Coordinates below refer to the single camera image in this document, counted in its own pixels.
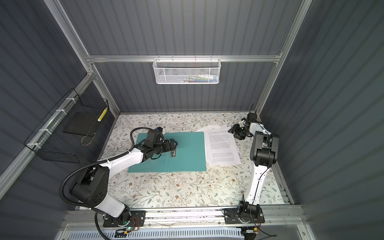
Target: table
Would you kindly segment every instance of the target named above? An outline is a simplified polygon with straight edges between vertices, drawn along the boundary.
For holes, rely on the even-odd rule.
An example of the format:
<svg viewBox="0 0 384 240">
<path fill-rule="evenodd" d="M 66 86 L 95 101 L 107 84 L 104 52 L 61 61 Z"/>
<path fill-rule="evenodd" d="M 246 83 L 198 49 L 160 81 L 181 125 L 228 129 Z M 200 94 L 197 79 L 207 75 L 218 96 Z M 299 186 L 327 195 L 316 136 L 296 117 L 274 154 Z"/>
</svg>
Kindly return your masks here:
<svg viewBox="0 0 384 240">
<path fill-rule="evenodd" d="M 119 115 L 101 159 L 116 156 L 131 146 L 129 133 L 136 127 L 162 127 L 164 132 L 196 131 L 210 124 L 232 126 L 247 113 L 167 113 Z M 201 207 L 237 205 L 245 192 L 253 162 L 249 160 L 252 139 L 236 140 L 242 164 L 207 166 L 206 172 L 116 174 L 109 192 L 131 208 Z M 261 204 L 284 204 L 272 170 L 263 185 Z"/>
</svg>

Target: gray wall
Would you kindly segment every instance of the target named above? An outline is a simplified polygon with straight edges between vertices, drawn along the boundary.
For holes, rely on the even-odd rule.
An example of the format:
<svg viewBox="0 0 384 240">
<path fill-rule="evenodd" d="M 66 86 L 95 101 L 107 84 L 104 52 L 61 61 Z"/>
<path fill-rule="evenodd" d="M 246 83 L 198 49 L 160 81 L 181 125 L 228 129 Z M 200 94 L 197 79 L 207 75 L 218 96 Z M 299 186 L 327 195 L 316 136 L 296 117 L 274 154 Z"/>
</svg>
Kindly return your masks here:
<svg viewBox="0 0 384 240">
<path fill-rule="evenodd" d="M 86 72 L 42 0 L 2 0 L 0 13 L 3 172 L 28 135 Z M 78 167 L 34 157 L 0 200 L 0 238 L 53 239 L 66 211 L 73 209 L 59 198 L 59 185 Z"/>
<path fill-rule="evenodd" d="M 318 239 L 382 239 L 384 2 L 314 1 L 262 111 Z"/>
<path fill-rule="evenodd" d="M 0 172 L 86 72 L 43 1 L 0 1 Z"/>
<path fill-rule="evenodd" d="M 90 55 L 275 55 L 300 0 L 61 3 Z M 192 86 L 156 84 L 149 63 L 96 63 L 121 112 L 248 110 L 272 65 L 223 63 L 219 84 Z"/>
</svg>

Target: metal mesh basket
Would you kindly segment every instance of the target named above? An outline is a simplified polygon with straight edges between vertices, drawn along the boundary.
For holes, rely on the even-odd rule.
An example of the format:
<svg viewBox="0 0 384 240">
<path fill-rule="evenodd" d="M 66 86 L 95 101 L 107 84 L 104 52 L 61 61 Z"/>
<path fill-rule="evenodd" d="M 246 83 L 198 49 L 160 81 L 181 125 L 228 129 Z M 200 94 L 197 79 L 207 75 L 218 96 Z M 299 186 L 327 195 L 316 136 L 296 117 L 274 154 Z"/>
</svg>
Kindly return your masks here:
<svg viewBox="0 0 384 240">
<path fill-rule="evenodd" d="M 76 95 L 63 109 L 56 110 L 57 116 L 45 129 L 38 130 L 40 137 L 36 141 L 31 141 L 31 134 L 24 144 L 47 161 L 95 161 L 102 150 L 103 142 L 93 138 L 97 135 L 98 122 L 102 121 L 101 115 L 104 116 L 108 110 L 106 99 Z M 79 135 L 65 132 L 65 127 L 78 113 L 81 116 L 91 116 L 90 124 L 85 126 L 86 133 Z"/>
<path fill-rule="evenodd" d="M 165 62 L 155 59 L 153 70 L 158 84 L 217 84 L 221 62 Z"/>
</svg>

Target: teal folder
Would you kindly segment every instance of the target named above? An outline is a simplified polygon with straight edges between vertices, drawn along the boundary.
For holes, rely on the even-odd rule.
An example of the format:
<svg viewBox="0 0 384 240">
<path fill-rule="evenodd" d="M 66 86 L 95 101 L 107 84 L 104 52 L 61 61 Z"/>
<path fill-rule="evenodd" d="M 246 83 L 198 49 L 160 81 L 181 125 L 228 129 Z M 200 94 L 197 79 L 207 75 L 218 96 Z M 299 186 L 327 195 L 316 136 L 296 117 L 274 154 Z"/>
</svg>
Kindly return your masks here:
<svg viewBox="0 0 384 240">
<path fill-rule="evenodd" d="M 147 137 L 139 133 L 136 143 Z M 195 172 L 207 170 L 203 132 L 169 132 L 164 139 L 173 138 L 177 142 L 176 156 L 164 152 L 158 159 L 148 159 L 129 167 L 128 172 Z"/>
</svg>

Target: yellow connector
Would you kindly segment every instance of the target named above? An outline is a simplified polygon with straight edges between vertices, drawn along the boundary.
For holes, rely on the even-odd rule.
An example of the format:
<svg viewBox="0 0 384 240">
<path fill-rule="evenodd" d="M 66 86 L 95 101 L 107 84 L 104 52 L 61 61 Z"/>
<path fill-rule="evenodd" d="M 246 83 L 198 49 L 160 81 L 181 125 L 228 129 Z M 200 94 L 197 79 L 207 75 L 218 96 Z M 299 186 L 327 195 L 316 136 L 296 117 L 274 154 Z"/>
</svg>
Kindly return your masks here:
<svg viewBox="0 0 384 240">
<path fill-rule="evenodd" d="M 105 108 L 104 111 L 102 112 L 102 114 L 99 116 L 99 118 L 97 119 L 98 122 L 101 122 L 101 120 L 103 119 L 103 117 L 105 116 L 105 114 L 107 113 L 107 110 L 108 108 Z"/>
</svg>

